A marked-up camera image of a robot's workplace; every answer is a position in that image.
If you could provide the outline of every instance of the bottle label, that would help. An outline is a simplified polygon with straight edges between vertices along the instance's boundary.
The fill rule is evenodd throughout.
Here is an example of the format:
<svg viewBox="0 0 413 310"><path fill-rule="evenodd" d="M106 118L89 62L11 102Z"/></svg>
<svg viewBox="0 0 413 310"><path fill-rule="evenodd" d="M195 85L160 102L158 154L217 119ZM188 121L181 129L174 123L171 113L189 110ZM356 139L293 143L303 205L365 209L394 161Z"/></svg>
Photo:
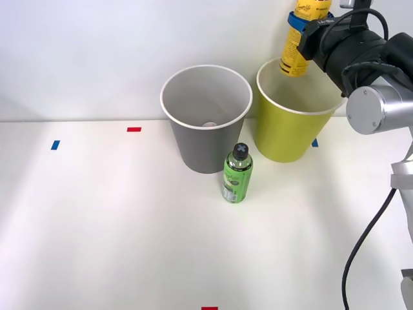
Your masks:
<svg viewBox="0 0 413 310"><path fill-rule="evenodd" d="M252 173L252 163L244 169L230 167L228 161L224 164L224 198L232 203L244 200Z"/></svg>

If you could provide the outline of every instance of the black cable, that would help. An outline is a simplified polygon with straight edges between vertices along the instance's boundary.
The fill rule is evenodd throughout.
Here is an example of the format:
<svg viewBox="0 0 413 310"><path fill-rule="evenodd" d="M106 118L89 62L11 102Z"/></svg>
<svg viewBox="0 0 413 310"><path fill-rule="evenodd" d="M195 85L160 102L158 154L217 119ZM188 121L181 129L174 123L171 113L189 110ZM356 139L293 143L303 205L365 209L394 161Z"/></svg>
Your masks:
<svg viewBox="0 0 413 310"><path fill-rule="evenodd" d="M384 31L384 40L388 40L388 25L386 22L386 19L384 18L383 15L381 15L378 11L373 10L372 8L359 8L357 10L353 10L353 11L349 11L345 14L343 14L342 16L340 16L336 21L334 21L324 32L324 34L321 36L321 40L320 40L320 54L322 56L325 55L324 53L324 41L325 38L330 34L331 30L333 30L333 28L335 26L337 26L337 24L339 22L341 22L342 20L346 19L347 17L354 15L354 14L361 14L361 13L368 13L368 14L372 14L374 16L376 16L381 24L383 25L383 31Z"/></svg>
<svg viewBox="0 0 413 310"><path fill-rule="evenodd" d="M348 306L348 302L347 302L346 282L347 282L348 272L350 271L351 263L353 262L354 257L356 256L357 252L359 251L359 249L361 247L361 244L364 242L364 240L367 237L368 233L372 230L373 226L380 219L380 216L382 216L383 213L386 211L386 209L387 209L389 203L392 201L392 198L393 198L394 194L396 193L396 191L397 191L396 189L391 189L390 190L383 206L380 208L379 212L375 215L375 217L373 217L373 220L367 225L367 228L364 230L364 232L361 235L359 241L357 241L356 245L353 248L353 251L351 251L351 254L348 257L346 267L344 268L343 278L341 280L341 294L343 295L343 303L344 303L345 310L350 310L350 308Z"/></svg>

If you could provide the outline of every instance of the white cup rim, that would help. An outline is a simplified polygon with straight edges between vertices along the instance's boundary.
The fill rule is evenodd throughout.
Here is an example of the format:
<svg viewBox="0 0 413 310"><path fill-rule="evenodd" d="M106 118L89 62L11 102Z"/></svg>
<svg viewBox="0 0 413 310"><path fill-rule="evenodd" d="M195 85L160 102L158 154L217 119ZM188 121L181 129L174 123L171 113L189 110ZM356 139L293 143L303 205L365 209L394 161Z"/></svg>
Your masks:
<svg viewBox="0 0 413 310"><path fill-rule="evenodd" d="M333 113L335 110L337 110L337 109L345 102L345 100L341 100L340 103L337 104L336 106L334 106L334 107L332 107L332 108L330 108L330 109L328 109L328 110L324 110L324 111L320 111L320 112L302 112L302 111L297 111L297 110L293 110L293 109L291 109L291 108L284 107L283 105L280 105L279 103L276 103L274 100L272 100L270 97L268 97L267 94L265 94L265 92L264 92L263 89L261 88L261 85L260 85L260 83L259 83L259 75L261 74L261 71L262 71L267 65L269 65L270 63L273 63L274 61L277 61L277 60L279 60L279 58L274 58L274 59L271 59L271 60L267 61L264 65L262 65L261 68L258 70L257 78L256 78L257 86L258 86L258 89L259 89L259 92L261 93L261 95L263 95L265 99L267 99L270 103L272 103L272 104L275 105L276 107L278 107L278 108L280 108L280 109L283 109L284 111L294 113L294 114L301 114L301 115L324 115L324 114Z"/></svg>
<svg viewBox="0 0 413 310"><path fill-rule="evenodd" d="M245 108L245 110L235 119L233 119L232 121L229 121L228 123L222 124L222 125L218 125L218 126L214 126L214 127L201 127L201 126L193 126L193 125L189 125L186 123L183 123L182 121L179 121L178 119L176 119L175 117L173 117L165 108L165 104L163 103L163 92L166 89L166 86L169 84L169 82L174 79L178 74L181 74L182 72L188 71L188 70L192 70L194 68L200 68L200 67L211 67L211 68L220 68L220 69L224 69L227 70L229 72L234 73L235 75L237 75L239 78L241 78L241 80L245 83L245 85L248 87L248 92L250 94L250 100L248 102L247 107ZM184 126L186 128L190 128L190 129L197 129L197 130L217 130L217 129L221 129L224 127L228 127L234 123L236 123L237 121L239 121L240 119L242 119L243 117L245 117L245 115L248 113L248 111L250 110L250 107L252 105L252 88L250 83L248 83L248 81L245 79L245 77L243 77L241 74L239 74L238 72L236 72L235 70L229 69L227 67L223 67L223 66L219 66L219 65L196 65L196 66L192 66L192 67L188 67L188 68L184 68L178 72L176 72L174 75L172 75L166 82L165 84L162 86L161 89L161 95L160 95L160 99L161 99L161 106L162 106L162 110L163 112L175 123Z"/></svg>

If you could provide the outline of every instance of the can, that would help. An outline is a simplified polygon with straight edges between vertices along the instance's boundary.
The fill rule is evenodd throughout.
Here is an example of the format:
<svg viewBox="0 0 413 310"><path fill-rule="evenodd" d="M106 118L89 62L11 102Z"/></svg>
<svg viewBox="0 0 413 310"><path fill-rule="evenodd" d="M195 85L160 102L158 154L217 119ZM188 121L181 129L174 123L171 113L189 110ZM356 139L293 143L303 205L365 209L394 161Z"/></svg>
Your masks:
<svg viewBox="0 0 413 310"><path fill-rule="evenodd" d="M326 18L330 6L331 0L298 0L294 15L306 21ZM301 33L290 27L279 67L282 73L291 77L302 76L308 68L308 61L297 50L300 40Z"/></svg>

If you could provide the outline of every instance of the black bottle cap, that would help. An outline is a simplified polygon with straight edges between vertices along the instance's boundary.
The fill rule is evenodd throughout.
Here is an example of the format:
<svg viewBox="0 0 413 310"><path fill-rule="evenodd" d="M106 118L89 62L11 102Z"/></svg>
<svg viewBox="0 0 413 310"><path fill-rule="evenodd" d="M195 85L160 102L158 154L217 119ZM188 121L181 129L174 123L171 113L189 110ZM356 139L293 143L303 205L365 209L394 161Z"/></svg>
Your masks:
<svg viewBox="0 0 413 310"><path fill-rule="evenodd" d="M248 157L248 145L245 143L235 144L232 155L236 160L245 160Z"/></svg>

